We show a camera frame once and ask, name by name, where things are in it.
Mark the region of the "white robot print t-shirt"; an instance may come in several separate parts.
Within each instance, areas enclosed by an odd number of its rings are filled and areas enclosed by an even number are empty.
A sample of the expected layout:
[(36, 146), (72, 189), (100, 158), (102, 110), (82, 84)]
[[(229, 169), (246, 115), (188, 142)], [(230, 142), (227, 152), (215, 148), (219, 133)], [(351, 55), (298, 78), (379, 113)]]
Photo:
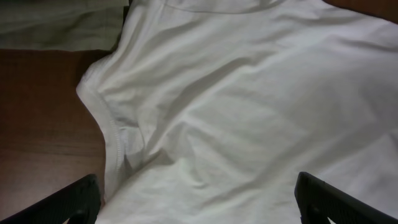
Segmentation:
[(76, 89), (98, 223), (298, 223), (305, 171), (397, 216), (397, 25), (323, 1), (137, 1)]

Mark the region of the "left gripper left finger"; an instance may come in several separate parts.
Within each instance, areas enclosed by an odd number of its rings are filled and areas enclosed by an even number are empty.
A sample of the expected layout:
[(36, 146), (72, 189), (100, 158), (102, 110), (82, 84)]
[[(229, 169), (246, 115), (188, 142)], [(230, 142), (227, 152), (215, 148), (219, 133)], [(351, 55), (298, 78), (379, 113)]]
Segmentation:
[(98, 178), (88, 174), (1, 224), (95, 224), (100, 208)]

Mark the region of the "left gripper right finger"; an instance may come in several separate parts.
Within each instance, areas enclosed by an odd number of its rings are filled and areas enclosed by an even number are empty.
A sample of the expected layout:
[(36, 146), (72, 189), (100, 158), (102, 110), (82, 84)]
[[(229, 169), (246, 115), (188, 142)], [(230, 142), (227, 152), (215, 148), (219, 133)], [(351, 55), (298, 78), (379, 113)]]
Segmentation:
[(391, 217), (308, 172), (300, 172), (294, 190), (302, 224), (397, 224)]

